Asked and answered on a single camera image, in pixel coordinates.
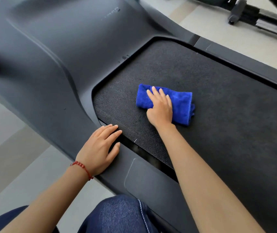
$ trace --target hand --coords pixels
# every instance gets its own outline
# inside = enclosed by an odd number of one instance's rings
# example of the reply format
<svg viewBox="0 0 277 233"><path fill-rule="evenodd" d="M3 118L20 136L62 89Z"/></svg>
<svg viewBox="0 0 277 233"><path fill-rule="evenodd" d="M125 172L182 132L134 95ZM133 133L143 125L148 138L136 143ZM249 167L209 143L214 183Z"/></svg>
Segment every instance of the hand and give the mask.
<svg viewBox="0 0 277 233"><path fill-rule="evenodd" d="M160 88L159 92L152 87L152 92L147 90L147 95L151 99L154 107L147 110L147 118L156 129L172 123L172 102L169 95L165 95Z"/></svg>
<svg viewBox="0 0 277 233"><path fill-rule="evenodd" d="M116 143L108 153L113 142L122 133L121 130L114 132L117 128L118 125L113 126L112 124L100 127L90 136L77 154L76 161L85 165L90 175L102 173L119 153L120 142Z"/></svg>

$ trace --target jeans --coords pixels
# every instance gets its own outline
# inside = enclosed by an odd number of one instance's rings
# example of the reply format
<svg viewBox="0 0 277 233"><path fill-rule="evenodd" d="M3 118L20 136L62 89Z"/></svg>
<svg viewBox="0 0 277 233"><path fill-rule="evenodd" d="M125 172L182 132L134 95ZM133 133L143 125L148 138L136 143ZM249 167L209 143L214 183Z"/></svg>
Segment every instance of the jeans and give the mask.
<svg viewBox="0 0 277 233"><path fill-rule="evenodd" d="M27 206L16 208L0 216L0 231ZM100 202L87 216L78 233L159 233L150 221L152 214L142 201L118 195Z"/></svg>

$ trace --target bracelet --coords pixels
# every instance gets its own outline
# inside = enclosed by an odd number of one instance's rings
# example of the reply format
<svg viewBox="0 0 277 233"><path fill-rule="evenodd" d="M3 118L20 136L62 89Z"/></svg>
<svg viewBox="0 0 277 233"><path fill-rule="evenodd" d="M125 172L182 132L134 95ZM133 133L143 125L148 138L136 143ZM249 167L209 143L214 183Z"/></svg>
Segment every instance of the bracelet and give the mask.
<svg viewBox="0 0 277 233"><path fill-rule="evenodd" d="M86 169L86 167L85 167L81 162L75 161L74 163L71 163L70 166L73 166L73 165L75 165L75 164L81 166L83 169L86 170L86 172L88 173L88 176L89 176L89 180L93 179L93 176L90 175L90 172L88 172L88 170Z"/></svg>

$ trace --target person's left arm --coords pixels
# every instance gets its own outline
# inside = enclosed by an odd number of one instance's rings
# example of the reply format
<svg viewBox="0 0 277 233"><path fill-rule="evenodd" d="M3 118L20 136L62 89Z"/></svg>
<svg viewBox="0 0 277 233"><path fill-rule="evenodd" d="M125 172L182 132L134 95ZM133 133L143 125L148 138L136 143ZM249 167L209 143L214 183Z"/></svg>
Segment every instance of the person's left arm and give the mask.
<svg viewBox="0 0 277 233"><path fill-rule="evenodd" d="M120 143L116 143L108 153L110 146L122 133L121 130L114 132L117 128L112 124L100 127L79 151L76 161L84 164L92 176L103 172L119 153ZM70 166L59 180L41 193L1 233L51 233L88 180L88 174L82 167Z"/></svg>

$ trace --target skin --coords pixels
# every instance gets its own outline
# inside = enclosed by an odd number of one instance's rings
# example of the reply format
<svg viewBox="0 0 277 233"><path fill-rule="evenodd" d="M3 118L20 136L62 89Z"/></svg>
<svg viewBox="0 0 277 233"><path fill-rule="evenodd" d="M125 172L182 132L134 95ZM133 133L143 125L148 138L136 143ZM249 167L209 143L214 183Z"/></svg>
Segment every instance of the skin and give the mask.
<svg viewBox="0 0 277 233"><path fill-rule="evenodd" d="M191 148L172 124L170 97L152 87L148 120L166 146L177 179L200 233L264 233L234 193Z"/></svg>
<svg viewBox="0 0 277 233"><path fill-rule="evenodd" d="M152 87L147 90L153 108L147 117L162 138L180 187L200 233L264 233L238 198L195 152L172 124L170 97ZM91 175L102 173L119 153L120 143L110 146L122 133L112 124L97 129L79 151L76 160ZM2 233L51 233L89 177L78 165L44 191Z"/></svg>

